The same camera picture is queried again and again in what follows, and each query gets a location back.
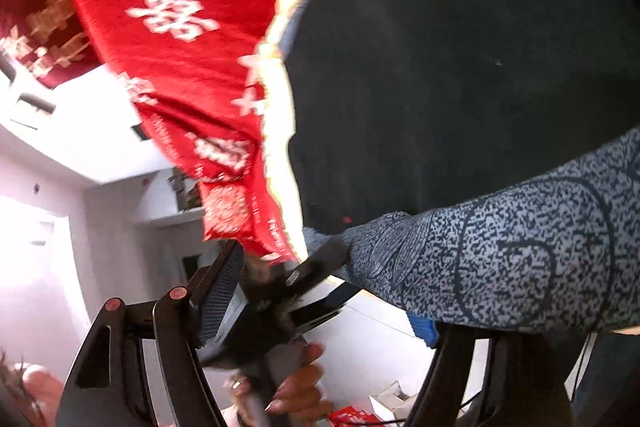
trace red banner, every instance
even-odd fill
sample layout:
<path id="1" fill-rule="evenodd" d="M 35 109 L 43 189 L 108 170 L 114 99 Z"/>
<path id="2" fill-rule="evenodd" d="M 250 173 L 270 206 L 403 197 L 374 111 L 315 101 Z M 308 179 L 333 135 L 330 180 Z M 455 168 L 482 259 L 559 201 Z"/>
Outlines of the red banner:
<path id="1" fill-rule="evenodd" d="M 197 179 L 207 239 L 292 257 L 265 174 L 255 52 L 276 0 L 74 0 L 145 133 Z"/>
<path id="2" fill-rule="evenodd" d="M 49 88 L 100 65 L 72 0 L 0 0 L 0 50 Z"/>

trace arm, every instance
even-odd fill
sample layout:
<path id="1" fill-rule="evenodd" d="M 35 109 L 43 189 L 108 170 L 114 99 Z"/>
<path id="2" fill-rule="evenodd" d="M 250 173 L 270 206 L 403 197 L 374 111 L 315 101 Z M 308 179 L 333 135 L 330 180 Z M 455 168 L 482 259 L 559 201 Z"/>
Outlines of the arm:
<path id="1" fill-rule="evenodd" d="M 326 236 L 305 230 L 308 247 Z M 518 331 L 640 324 L 640 126 L 538 178 L 340 234 L 337 275 L 439 321 Z"/>

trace red packet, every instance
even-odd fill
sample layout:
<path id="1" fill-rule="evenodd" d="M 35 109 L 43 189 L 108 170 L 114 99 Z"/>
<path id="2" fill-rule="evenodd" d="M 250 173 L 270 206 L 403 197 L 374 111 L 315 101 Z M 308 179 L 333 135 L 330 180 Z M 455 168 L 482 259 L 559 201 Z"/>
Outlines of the red packet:
<path id="1" fill-rule="evenodd" d="M 344 409 L 340 409 L 339 411 L 332 412 L 327 416 L 327 419 L 334 427 L 350 427 L 351 423 L 366 424 L 380 421 L 377 416 L 365 411 L 357 410 L 351 405 Z M 341 423 L 340 420 L 350 423 L 344 424 Z"/>

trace fingers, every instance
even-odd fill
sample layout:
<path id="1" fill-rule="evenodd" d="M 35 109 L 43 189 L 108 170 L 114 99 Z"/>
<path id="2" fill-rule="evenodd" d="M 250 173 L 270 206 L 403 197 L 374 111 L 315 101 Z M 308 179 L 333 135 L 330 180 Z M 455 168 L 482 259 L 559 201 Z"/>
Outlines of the fingers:
<path id="1" fill-rule="evenodd" d="M 273 396 L 276 399 L 291 398 L 311 389 L 318 383 L 324 370 L 319 365 L 305 365 L 285 380 Z"/>
<path id="2" fill-rule="evenodd" d="M 271 414 L 300 412 L 320 402 L 322 394 L 315 387 L 298 392 L 295 396 L 274 399 L 266 411 Z"/>
<path id="3" fill-rule="evenodd" d="M 324 346 L 318 343 L 308 343 L 305 346 L 304 353 L 302 355 L 303 365 L 308 365 L 319 359 L 324 353 Z"/>
<path id="4" fill-rule="evenodd" d="M 249 393 L 251 384 L 243 375 L 235 375 L 225 382 L 225 388 L 229 390 L 232 399 L 238 399 Z"/>
<path id="5" fill-rule="evenodd" d="M 314 422 L 316 420 L 320 420 L 325 418 L 328 414 L 334 411 L 334 403 L 328 400 L 322 400 L 315 405 L 308 407 L 305 410 L 297 411 L 291 414 L 293 418 Z"/>

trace blue speckled sleeve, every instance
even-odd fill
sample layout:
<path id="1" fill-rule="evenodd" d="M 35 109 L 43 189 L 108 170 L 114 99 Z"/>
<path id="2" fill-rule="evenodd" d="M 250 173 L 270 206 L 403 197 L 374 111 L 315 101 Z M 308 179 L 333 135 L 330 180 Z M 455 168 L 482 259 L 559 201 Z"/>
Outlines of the blue speckled sleeve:
<path id="1" fill-rule="evenodd" d="M 310 250 L 326 238 L 305 229 Z M 640 126 L 554 171 L 340 234 L 337 275 L 408 312 L 518 331 L 640 324 Z"/>

